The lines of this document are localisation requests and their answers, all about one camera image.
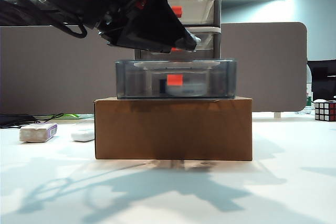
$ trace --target gray partition wall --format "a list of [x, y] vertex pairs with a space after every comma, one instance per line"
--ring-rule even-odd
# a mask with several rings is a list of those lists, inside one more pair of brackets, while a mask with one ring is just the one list
[[[306, 99], [306, 29], [300, 23], [222, 24], [222, 58], [238, 60], [237, 94], [254, 111], [297, 111]], [[109, 47], [89, 31], [0, 28], [0, 113], [92, 113], [115, 96], [114, 62], [133, 50]]]
[[237, 59], [237, 94], [253, 98], [253, 111], [299, 111], [305, 106], [304, 24], [222, 24], [221, 57]]

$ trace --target cable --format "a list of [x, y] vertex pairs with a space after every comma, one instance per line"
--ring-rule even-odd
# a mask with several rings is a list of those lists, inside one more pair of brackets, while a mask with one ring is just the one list
[[[27, 15], [30, 15], [30, 13], [28, 12], [28, 9], [26, 7], [13, 4], [13, 3], [10, 3], [10, 2], [5, 1], [5, 0], [0, 0], [0, 3], [3, 3], [5, 5], [7, 5], [8, 7], [12, 7], [14, 9], [17, 9], [17, 10], [21, 11], [21, 12], [25, 12]], [[60, 11], [58, 9], [40, 9], [40, 11], [46, 12], [46, 13], [60, 13]]]
[[23, 5], [24, 7], [27, 7], [32, 14], [34, 14], [36, 17], [38, 17], [39, 19], [45, 19], [46, 21], [48, 21], [52, 26], [60, 29], [61, 31], [72, 35], [76, 38], [85, 38], [86, 35], [88, 34], [88, 32], [86, 31], [84, 25], [80, 22], [80, 20], [78, 18], [76, 18], [76, 22], [78, 22], [79, 24], [77, 25], [81, 31], [81, 33], [76, 33], [74, 31], [72, 31], [70, 28], [68, 28], [67, 26], [65, 26], [62, 23], [57, 22], [56, 20], [54, 20], [53, 18], [51, 18], [49, 15], [47, 15], [46, 13], [44, 13], [42, 10], [40, 10], [39, 8], [37, 8], [30, 0], [17, 0], [21, 5]]
[[59, 114], [54, 114], [51, 115], [49, 118], [45, 119], [36, 119], [32, 115], [0, 115], [0, 116], [7, 116], [7, 117], [22, 117], [22, 119], [16, 119], [10, 123], [7, 124], [0, 124], [0, 129], [20, 129], [24, 125], [29, 125], [32, 123], [46, 123], [49, 122], [50, 120], [57, 119], [62, 117], [64, 114], [59, 113]]
[[4, 5], [4, 6], [7, 6], [8, 8], [13, 8], [19, 12], [23, 12], [25, 15], [29, 16], [30, 18], [34, 19], [36, 23], [38, 23], [38, 20], [36, 17], [33, 17], [27, 10], [27, 8], [24, 8], [22, 6], [19, 6], [19, 5], [14, 5], [10, 2], [7, 2], [5, 0], [0, 0], [0, 5]]
[[5, 19], [7, 22], [9, 22], [10, 24], [14, 26], [19, 26], [20, 24], [22, 24], [22, 20], [20, 21], [16, 20], [11, 14], [0, 13], [0, 18]]

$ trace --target transparent storage box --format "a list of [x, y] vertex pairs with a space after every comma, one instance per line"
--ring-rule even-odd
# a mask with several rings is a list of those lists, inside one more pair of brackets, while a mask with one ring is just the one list
[[236, 61], [133, 61], [115, 63], [118, 99], [233, 98]]
[[220, 27], [222, 0], [168, 0], [185, 26]]
[[173, 49], [170, 54], [135, 50], [136, 60], [203, 60], [219, 59], [221, 29], [218, 27], [187, 27], [188, 31], [201, 39], [194, 52]]

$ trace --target brown cardboard box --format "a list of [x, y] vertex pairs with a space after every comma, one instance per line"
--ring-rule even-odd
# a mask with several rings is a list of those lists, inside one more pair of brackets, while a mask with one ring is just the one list
[[252, 99], [96, 100], [97, 159], [252, 160]]

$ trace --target wall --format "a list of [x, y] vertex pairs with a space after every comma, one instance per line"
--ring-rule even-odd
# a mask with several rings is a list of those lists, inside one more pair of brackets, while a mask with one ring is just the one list
[[302, 22], [308, 30], [308, 60], [336, 58], [335, 0], [275, 0], [222, 11], [223, 23]]

